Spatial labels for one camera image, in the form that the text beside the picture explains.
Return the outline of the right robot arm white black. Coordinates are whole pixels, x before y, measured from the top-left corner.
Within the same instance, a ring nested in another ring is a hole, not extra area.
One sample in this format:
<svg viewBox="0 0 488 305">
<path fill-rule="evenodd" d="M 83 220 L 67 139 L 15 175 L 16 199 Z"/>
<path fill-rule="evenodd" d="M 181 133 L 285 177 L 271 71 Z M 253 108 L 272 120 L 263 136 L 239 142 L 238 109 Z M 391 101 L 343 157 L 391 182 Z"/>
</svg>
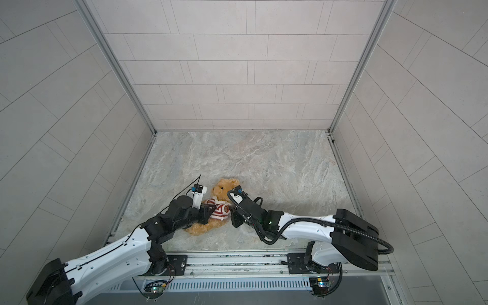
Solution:
<svg viewBox="0 0 488 305">
<path fill-rule="evenodd" d="M 227 195 L 235 205 L 233 225 L 249 225 L 263 243 L 274 245 L 278 240 L 297 238 L 309 241 L 304 265 L 313 273 L 322 273 L 331 264 L 340 263 L 378 270 L 377 229 L 349 210 L 338 209 L 333 216 L 295 216 L 265 210 L 243 193 L 230 191 Z"/>
</svg>

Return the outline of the brown plush teddy bear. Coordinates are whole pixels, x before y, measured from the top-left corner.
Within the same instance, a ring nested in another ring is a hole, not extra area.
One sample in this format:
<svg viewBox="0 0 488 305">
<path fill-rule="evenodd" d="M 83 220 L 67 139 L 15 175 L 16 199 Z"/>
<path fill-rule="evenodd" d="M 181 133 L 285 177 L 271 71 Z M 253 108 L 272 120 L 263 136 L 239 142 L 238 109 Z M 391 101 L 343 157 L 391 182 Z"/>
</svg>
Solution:
<svg viewBox="0 0 488 305">
<path fill-rule="evenodd" d="M 206 224 L 194 223 L 184 231 L 192 236 L 200 236 L 210 230 L 219 228 L 229 220 L 231 210 L 235 206 L 227 196 L 227 192 L 240 185 L 238 179 L 221 179 L 211 190 L 211 197 L 205 203 L 216 209 Z"/>
</svg>

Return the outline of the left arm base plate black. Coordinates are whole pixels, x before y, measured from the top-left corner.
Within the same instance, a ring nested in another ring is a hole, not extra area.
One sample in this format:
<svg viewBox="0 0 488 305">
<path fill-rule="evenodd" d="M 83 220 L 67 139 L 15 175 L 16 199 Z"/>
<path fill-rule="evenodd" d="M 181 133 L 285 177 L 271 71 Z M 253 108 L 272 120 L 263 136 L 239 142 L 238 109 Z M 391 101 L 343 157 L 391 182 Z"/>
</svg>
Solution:
<svg viewBox="0 0 488 305">
<path fill-rule="evenodd" d="M 183 276 L 187 262 L 187 255 L 169 255 L 165 260 L 152 263 L 144 275 L 148 277 Z"/>
</svg>

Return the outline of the red white striped knit sweater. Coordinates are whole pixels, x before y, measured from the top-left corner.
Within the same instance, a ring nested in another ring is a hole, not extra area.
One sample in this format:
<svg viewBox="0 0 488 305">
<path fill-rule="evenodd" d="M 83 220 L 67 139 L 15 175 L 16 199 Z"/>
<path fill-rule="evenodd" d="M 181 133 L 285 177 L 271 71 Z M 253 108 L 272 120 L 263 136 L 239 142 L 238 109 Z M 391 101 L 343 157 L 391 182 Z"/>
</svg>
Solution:
<svg viewBox="0 0 488 305">
<path fill-rule="evenodd" d="M 204 204 L 215 205 L 216 210 L 211 215 L 212 220 L 215 221 L 226 221 L 231 213 L 232 203 L 226 200 L 218 200 L 216 196 L 204 201 Z"/>
</svg>

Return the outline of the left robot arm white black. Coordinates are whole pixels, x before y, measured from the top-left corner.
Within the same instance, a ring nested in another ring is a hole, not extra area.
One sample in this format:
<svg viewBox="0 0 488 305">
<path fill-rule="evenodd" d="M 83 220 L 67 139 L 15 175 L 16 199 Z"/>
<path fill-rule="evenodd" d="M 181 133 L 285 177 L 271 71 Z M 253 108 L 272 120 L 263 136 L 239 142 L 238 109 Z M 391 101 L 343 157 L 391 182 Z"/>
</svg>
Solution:
<svg viewBox="0 0 488 305">
<path fill-rule="evenodd" d="M 204 224 L 215 211 L 213 204 L 194 207 L 190 196 L 180 196 L 169 207 L 139 224 L 127 236 L 95 252 L 63 263 L 46 264 L 26 295 L 28 304 L 83 304 L 113 285 L 150 273 L 169 270 L 162 245 L 177 230 Z"/>
</svg>

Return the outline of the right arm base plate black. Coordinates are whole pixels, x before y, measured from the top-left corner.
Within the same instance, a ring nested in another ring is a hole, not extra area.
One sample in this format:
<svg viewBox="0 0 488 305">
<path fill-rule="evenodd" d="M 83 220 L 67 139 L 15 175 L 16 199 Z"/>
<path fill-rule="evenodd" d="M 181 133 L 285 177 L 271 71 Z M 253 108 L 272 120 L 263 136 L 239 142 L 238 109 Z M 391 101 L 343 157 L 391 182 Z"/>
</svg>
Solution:
<svg viewBox="0 0 488 305">
<path fill-rule="evenodd" d="M 340 268 L 337 264 L 330 264 L 327 267 L 319 265 L 311 260 L 309 255 L 305 253 L 291 253 L 287 254 L 287 259 L 281 262 L 288 268 L 288 271 L 292 275 L 303 274 L 334 274 L 340 273 Z"/>
</svg>

